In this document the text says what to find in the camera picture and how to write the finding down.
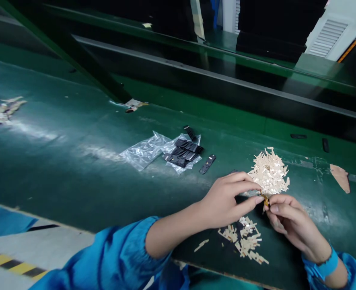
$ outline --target plastic bag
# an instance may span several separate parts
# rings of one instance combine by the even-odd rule
[[[167,144],[165,144],[164,146],[162,146],[162,152],[163,153],[171,153],[172,151],[174,151],[174,149],[176,148],[175,146],[175,142],[178,140],[178,139],[184,139],[184,140],[187,140],[187,141],[191,141],[189,135],[187,134],[180,134],[178,137],[176,137],[174,140],[171,140],[170,142],[168,142]],[[201,143],[201,135],[198,135],[197,136],[197,141],[194,142],[195,144],[198,144],[200,145]],[[186,171],[187,169],[192,169],[194,164],[199,162],[200,160],[202,159],[202,157],[200,155],[198,155],[198,157],[196,157],[193,161],[187,163],[186,167],[185,168],[182,168],[178,165],[175,165],[175,164],[172,164],[170,162],[167,162],[166,163],[166,166],[172,166],[175,171],[177,172],[177,174],[181,174],[182,172]]]
[[[167,138],[166,136],[163,136],[155,131],[153,132],[154,136],[151,138],[140,141],[120,153],[120,156],[138,171],[142,171],[146,168],[163,152],[162,148],[166,146],[166,144],[170,144],[170,142],[172,142],[170,138]]]

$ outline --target left hand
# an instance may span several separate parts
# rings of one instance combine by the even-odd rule
[[[262,190],[246,172],[235,172],[218,178],[206,196],[197,203],[198,217],[204,228],[221,228],[251,212],[264,197],[250,197],[237,204],[235,196],[249,190]]]

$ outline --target blue cuff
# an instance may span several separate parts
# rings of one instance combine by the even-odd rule
[[[330,258],[320,266],[311,261],[306,260],[304,254],[302,254],[302,261],[304,262],[305,270],[308,273],[308,276],[318,277],[322,281],[325,281],[325,278],[331,275],[336,270],[337,265],[339,263],[339,257],[337,256],[337,253],[332,248],[332,246],[331,249],[332,254]]]

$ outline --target green table surface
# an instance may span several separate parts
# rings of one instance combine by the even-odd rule
[[[126,88],[140,86],[125,81]],[[200,200],[218,177],[233,169],[250,170],[253,155],[273,146],[289,168],[287,193],[300,201],[337,251],[356,258],[356,144],[332,138],[332,153],[326,154],[313,143],[321,135],[309,132],[307,143],[289,140],[294,126],[243,111],[230,117],[236,123],[245,120],[251,130],[156,105],[125,114],[97,88],[0,62],[0,99],[20,95],[28,103],[15,112],[11,125],[0,125],[1,205],[97,232],[181,210]],[[202,157],[217,156],[205,175],[198,172],[204,160],[178,175],[161,158],[138,172],[119,156],[153,130],[174,138],[186,124],[202,135]],[[350,173],[350,194],[330,174],[330,163]],[[271,229],[261,209],[248,216],[257,222],[262,234],[257,252],[269,265],[240,258],[217,230],[190,237],[173,257],[267,288],[308,289],[300,253]],[[194,253],[205,239],[209,243]]]

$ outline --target white vent grille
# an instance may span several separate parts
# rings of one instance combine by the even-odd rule
[[[328,19],[308,53],[322,58],[327,57],[347,26],[345,23]]]
[[[234,33],[239,34],[240,30],[238,30],[238,16],[241,11],[241,0],[236,0],[235,2],[235,29]]]

